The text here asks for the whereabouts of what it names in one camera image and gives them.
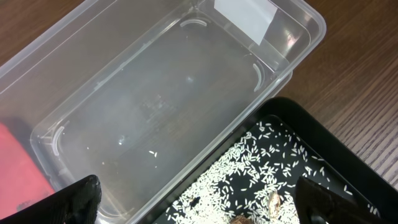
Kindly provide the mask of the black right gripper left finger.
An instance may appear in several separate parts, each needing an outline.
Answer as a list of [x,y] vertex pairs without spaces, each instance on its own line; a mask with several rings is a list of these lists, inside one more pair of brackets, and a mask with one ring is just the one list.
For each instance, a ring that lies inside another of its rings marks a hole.
[[1,220],[1,224],[95,224],[101,184],[89,175],[55,194]]

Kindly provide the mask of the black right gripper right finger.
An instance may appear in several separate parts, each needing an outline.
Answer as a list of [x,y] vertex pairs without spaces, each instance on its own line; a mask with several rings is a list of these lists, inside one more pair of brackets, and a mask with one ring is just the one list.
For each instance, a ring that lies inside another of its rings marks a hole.
[[306,177],[298,178],[294,204],[300,224],[387,223]]

